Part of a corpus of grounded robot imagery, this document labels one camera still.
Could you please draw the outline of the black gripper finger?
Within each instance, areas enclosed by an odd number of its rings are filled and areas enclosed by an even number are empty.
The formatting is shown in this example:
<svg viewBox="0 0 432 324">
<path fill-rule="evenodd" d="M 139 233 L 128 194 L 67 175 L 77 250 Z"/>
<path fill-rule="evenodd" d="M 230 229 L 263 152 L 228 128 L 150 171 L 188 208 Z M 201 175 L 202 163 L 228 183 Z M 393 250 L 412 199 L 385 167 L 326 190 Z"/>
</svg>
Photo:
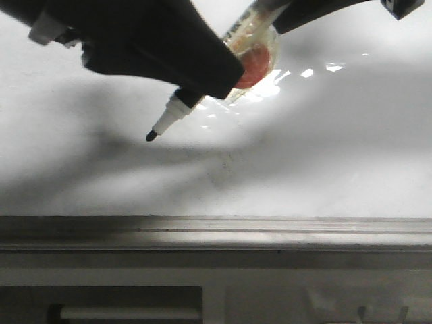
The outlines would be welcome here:
<svg viewBox="0 0 432 324">
<path fill-rule="evenodd" d="M 286 1 L 287 7 L 275 19 L 273 27 L 279 35 L 282 35 L 323 16 L 364 2 L 366 2 L 366 0 Z"/>
<path fill-rule="evenodd" d="M 224 98 L 244 73 L 190 1 L 2 1 L 41 45 L 82 43 L 85 68 Z"/>
</svg>

